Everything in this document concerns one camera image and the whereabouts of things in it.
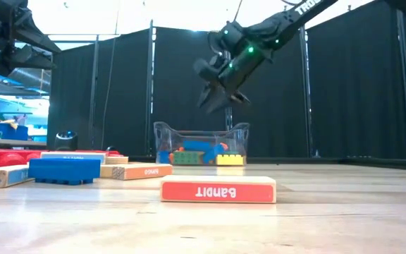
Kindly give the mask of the clear plastic bin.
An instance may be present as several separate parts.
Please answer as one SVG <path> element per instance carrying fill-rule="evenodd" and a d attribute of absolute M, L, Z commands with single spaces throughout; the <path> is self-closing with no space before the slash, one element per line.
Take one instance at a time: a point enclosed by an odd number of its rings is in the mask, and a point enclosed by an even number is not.
<path fill-rule="evenodd" d="M 246 165 L 249 130 L 250 125 L 248 123 L 238 123 L 229 131 L 177 131 L 176 129 L 171 128 L 167 123 L 158 121 L 154 123 L 156 153 L 158 151 L 169 151 L 170 153 L 188 151 L 183 148 L 184 140 L 205 141 L 211 143 L 212 147 L 219 143 L 225 143 L 228 145 L 228 149 L 224 152 L 239 152 L 240 155 L 245 158 L 244 165 Z M 205 164 L 202 161 L 201 164 L 186 166 L 199 165 L 218 166 L 216 164 L 216 159 L 210 161 L 209 164 Z"/>

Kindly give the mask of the wooden block Bingo label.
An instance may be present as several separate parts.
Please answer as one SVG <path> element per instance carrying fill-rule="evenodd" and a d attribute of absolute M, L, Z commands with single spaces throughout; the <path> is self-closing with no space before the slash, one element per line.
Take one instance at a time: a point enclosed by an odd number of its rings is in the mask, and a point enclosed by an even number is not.
<path fill-rule="evenodd" d="M 101 165 L 102 179 L 135 180 L 157 178 L 173 173 L 170 164 L 134 163 L 134 164 L 104 164 Z"/>

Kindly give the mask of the silver ventilation duct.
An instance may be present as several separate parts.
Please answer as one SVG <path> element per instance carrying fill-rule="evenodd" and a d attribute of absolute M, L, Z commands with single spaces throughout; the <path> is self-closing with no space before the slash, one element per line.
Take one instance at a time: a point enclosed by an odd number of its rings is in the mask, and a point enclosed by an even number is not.
<path fill-rule="evenodd" d="M 51 71 L 36 68 L 16 68 L 9 76 L 24 87 L 37 88 L 45 92 L 51 90 Z"/>

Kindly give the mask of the wooden block blue label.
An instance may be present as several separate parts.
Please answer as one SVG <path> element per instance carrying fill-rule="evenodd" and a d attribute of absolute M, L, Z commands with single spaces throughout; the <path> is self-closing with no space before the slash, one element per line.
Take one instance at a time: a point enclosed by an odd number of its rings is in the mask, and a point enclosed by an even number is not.
<path fill-rule="evenodd" d="M 103 152 L 41 152 L 42 159 L 96 159 L 101 164 L 106 161 L 106 153 Z"/>

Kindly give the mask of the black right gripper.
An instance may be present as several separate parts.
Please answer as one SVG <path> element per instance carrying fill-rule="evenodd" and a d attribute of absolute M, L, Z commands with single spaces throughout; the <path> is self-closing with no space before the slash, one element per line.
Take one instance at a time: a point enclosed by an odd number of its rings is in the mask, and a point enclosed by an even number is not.
<path fill-rule="evenodd" d="M 272 58 L 272 48 L 262 42 L 242 39 L 232 44 L 219 39 L 217 44 L 223 52 L 230 52 L 230 60 L 221 55 L 219 81 L 211 82 L 212 86 L 205 85 L 200 93 L 197 106 L 201 108 L 208 103 L 208 114 L 232 103 L 249 104 L 250 100 L 239 91 L 240 86 L 263 61 Z"/>

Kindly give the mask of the background table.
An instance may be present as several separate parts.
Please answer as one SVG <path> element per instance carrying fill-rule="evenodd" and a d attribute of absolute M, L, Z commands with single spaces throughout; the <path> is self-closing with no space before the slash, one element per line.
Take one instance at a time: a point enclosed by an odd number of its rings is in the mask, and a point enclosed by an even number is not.
<path fill-rule="evenodd" d="M 10 140 L 0 138 L 0 149 L 11 149 L 13 147 L 24 147 L 31 150 L 45 150 L 47 144 L 30 140 Z"/>

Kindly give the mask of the wooden block Bandit label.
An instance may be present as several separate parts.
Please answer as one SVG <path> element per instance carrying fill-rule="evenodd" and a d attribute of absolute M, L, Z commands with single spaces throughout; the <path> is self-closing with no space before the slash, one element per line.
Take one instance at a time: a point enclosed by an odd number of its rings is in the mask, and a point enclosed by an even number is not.
<path fill-rule="evenodd" d="M 169 175 L 161 180 L 163 202 L 275 203 L 276 181 L 268 176 Z"/>

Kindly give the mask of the yellow plastic brick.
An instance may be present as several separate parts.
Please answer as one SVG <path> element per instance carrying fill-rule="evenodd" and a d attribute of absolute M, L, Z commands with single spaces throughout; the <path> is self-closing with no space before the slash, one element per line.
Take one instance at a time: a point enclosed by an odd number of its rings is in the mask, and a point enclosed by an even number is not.
<path fill-rule="evenodd" d="M 219 166 L 242 166 L 245 164 L 245 158 L 242 155 L 217 155 L 216 164 Z"/>

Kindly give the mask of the black cylinder speaker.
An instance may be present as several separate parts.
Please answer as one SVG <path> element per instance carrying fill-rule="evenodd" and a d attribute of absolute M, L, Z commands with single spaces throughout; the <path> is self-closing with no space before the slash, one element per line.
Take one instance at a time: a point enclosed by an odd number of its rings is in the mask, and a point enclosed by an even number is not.
<path fill-rule="evenodd" d="M 55 151 L 76 151 L 78 148 L 78 134 L 74 131 L 62 131 L 56 134 L 54 140 Z"/>

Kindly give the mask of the black curtain backdrop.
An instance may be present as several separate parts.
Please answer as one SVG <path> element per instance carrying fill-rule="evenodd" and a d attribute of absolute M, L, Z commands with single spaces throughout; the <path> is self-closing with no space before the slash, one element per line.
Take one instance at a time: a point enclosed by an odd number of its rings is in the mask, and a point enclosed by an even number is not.
<path fill-rule="evenodd" d="M 406 159 L 405 106 L 396 14 L 375 1 L 307 32 L 312 157 Z M 147 155 L 149 33 L 99 43 L 94 94 L 94 147 Z M 88 136 L 94 45 L 54 57 L 47 145 L 72 130 L 78 147 Z M 225 114 L 197 107 L 203 87 L 192 69 L 211 52 L 207 34 L 156 29 L 151 124 L 178 130 L 222 131 Z M 263 63 L 242 86 L 251 100 L 235 106 L 235 123 L 250 125 L 249 157 L 308 157 L 300 37 Z M 152 151 L 154 135 L 151 132 Z"/>

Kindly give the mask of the black metal stand pole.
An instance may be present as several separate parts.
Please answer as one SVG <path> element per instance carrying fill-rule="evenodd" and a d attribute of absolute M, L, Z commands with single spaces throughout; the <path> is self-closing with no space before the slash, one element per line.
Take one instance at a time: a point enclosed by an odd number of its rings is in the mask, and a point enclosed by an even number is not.
<path fill-rule="evenodd" d="M 147 125 L 146 125 L 146 148 L 149 157 L 152 156 L 152 142 L 151 142 L 151 115 L 152 115 L 152 83 L 153 83 L 153 63 L 154 63 L 154 21 L 151 19 L 149 22 L 149 49 L 148 49 L 148 60 L 147 60 Z"/>
<path fill-rule="evenodd" d="M 90 90 L 90 115 L 89 115 L 89 127 L 88 136 L 90 142 L 90 149 L 93 150 L 94 147 L 94 94 L 97 79 L 97 62 L 98 62 L 98 48 L 99 48 L 99 35 L 96 35 L 96 40 L 94 41 L 94 52 L 93 52 L 93 62 L 92 62 L 92 82 Z"/>
<path fill-rule="evenodd" d="M 304 93 L 304 117 L 307 141 L 307 156 L 312 156 L 312 132 L 311 132 L 311 116 L 310 116 L 310 101 L 309 101 L 309 71 L 308 71 L 308 55 L 307 55 L 307 41 L 306 30 L 302 26 L 300 28 L 300 53 L 302 59 L 302 86 Z"/>
<path fill-rule="evenodd" d="M 403 101 L 405 106 L 405 127 L 406 127 L 406 63 L 405 63 L 405 29 L 402 27 L 402 13 L 395 11 L 396 25 L 398 30 L 398 43 L 400 54 L 400 69 L 402 72 L 402 90 L 404 92 Z"/>
<path fill-rule="evenodd" d="M 230 60 L 230 52 L 224 51 L 223 55 Z M 232 114 L 232 108 L 230 106 L 227 106 L 225 108 L 225 125 L 226 125 L 226 131 L 229 131 L 233 127 L 233 114 Z"/>

